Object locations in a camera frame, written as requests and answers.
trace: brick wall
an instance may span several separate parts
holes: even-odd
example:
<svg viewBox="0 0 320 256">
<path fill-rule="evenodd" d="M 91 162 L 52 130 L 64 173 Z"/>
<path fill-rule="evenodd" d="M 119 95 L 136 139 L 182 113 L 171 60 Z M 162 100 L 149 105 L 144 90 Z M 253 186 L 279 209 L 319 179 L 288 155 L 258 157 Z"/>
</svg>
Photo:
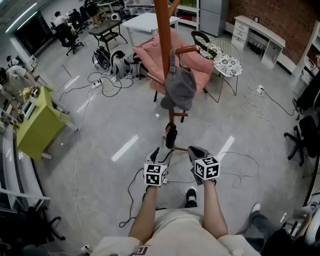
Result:
<svg viewBox="0 0 320 256">
<path fill-rule="evenodd" d="M 259 17 L 259 23 L 285 40 L 283 54 L 297 64 L 312 34 L 320 11 L 311 0 L 229 0 L 227 22 L 234 17 Z"/>
</svg>

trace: drawer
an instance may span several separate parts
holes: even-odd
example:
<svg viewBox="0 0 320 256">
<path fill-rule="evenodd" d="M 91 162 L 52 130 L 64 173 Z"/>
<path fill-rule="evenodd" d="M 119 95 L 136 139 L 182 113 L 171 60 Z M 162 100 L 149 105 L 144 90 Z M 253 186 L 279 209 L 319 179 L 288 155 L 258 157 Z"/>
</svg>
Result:
<svg viewBox="0 0 320 256">
<path fill-rule="evenodd" d="M 234 29 L 233 30 L 233 34 L 237 37 L 237 38 L 241 38 L 242 40 L 246 41 L 247 40 L 247 36 L 248 34 L 238 30 L 238 29 Z"/>
<path fill-rule="evenodd" d="M 235 22 L 234 28 L 236 30 L 242 31 L 245 34 L 248 34 L 248 31 L 249 31 L 249 28 L 246 25 L 243 25 L 243 24 L 241 24 L 239 22 Z"/>
<path fill-rule="evenodd" d="M 241 38 L 237 37 L 237 36 L 233 36 L 232 37 L 232 42 L 234 45 L 239 45 L 241 46 L 241 48 L 243 48 L 245 46 L 246 41 L 242 40 Z"/>
</svg>

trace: coat rack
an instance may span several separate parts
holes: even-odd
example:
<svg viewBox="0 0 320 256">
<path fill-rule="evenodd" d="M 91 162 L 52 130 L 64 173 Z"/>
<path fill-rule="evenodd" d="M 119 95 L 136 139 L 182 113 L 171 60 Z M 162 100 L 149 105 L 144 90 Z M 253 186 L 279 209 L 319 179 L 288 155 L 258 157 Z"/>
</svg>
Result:
<svg viewBox="0 0 320 256">
<path fill-rule="evenodd" d="M 170 17 L 175 12 L 180 0 L 174 0 L 171 6 L 168 8 L 168 2 L 167 0 L 154 0 L 154 6 L 155 6 L 155 14 L 158 24 L 158 33 L 160 38 L 160 48 L 161 48 L 161 58 L 162 58 L 162 67 L 163 67 L 163 74 L 166 78 L 169 73 L 170 68 L 170 50 L 172 49 L 171 45 L 171 33 L 170 33 Z M 196 45 L 190 45 L 183 48 L 178 48 L 175 50 L 175 54 L 184 54 L 189 53 L 193 51 L 198 51 L 199 47 Z M 148 77 L 152 80 L 156 81 L 157 83 L 164 85 L 163 82 L 158 80 L 156 77 L 154 77 L 151 74 L 148 74 Z M 169 122 L 170 124 L 175 123 L 175 117 L 188 117 L 188 113 L 176 113 L 173 109 L 169 110 Z M 168 135 L 170 133 L 173 126 L 168 125 L 166 128 L 165 133 Z M 185 148 L 175 147 L 176 150 L 181 151 L 187 151 Z"/>
</svg>

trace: pink armchair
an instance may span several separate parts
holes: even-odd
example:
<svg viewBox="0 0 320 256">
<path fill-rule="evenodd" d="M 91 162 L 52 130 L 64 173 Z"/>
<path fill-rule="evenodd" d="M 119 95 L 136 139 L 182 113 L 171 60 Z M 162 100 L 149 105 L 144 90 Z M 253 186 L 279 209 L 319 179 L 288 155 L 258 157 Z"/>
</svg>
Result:
<svg viewBox="0 0 320 256">
<path fill-rule="evenodd" d="M 171 28 L 171 45 L 173 48 L 182 48 L 189 46 L 177 34 L 176 30 Z M 160 38 L 159 34 L 152 37 L 150 40 L 133 47 L 134 52 L 140 57 L 143 64 L 149 70 L 149 73 L 162 81 L 162 84 L 156 81 L 150 81 L 150 87 L 156 91 L 155 100 L 157 99 L 157 92 L 165 94 L 165 83 Z M 183 53 L 180 55 L 181 62 L 184 66 L 190 67 L 196 82 L 196 93 L 201 92 L 208 80 L 211 73 L 214 71 L 214 64 L 212 61 L 202 57 L 196 51 Z M 179 65 L 179 58 L 176 56 L 175 65 Z"/>
</svg>

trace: metal wire chair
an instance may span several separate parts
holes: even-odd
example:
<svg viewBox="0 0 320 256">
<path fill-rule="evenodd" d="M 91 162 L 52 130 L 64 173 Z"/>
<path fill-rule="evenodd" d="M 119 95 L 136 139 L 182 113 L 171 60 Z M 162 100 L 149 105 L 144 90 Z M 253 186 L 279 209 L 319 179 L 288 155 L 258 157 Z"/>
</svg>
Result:
<svg viewBox="0 0 320 256">
<path fill-rule="evenodd" d="M 207 45 L 207 51 L 208 51 L 208 56 L 210 57 L 210 59 L 213 61 L 214 63 L 214 68 L 215 70 L 218 71 L 218 77 L 221 78 L 221 86 L 220 86 L 220 92 L 219 92 L 219 97 L 216 100 L 208 91 L 207 86 L 205 86 L 205 89 L 208 91 L 208 94 L 210 95 L 210 97 L 217 103 L 219 103 L 220 101 L 220 96 L 221 96 L 221 91 L 222 91 L 222 85 L 224 83 L 224 81 L 230 86 L 230 88 L 233 91 L 234 96 L 237 95 L 237 89 L 238 89 L 238 76 L 240 74 L 229 74 L 226 73 L 225 71 L 221 70 L 220 68 L 218 68 L 218 66 L 216 65 L 217 62 L 215 63 L 215 60 L 217 61 L 217 59 L 223 55 L 228 55 L 232 58 L 234 58 L 235 62 L 239 62 L 239 64 L 241 65 L 241 69 L 242 69 L 242 58 L 241 55 L 239 53 L 239 51 L 237 50 L 237 48 L 227 39 L 224 38 L 215 38 L 210 42 L 210 45 Z M 230 83 L 225 79 L 225 78 L 231 78 L 231 77 L 236 77 L 236 85 L 235 85 L 235 90 L 232 88 L 232 86 L 230 85 Z"/>
</svg>

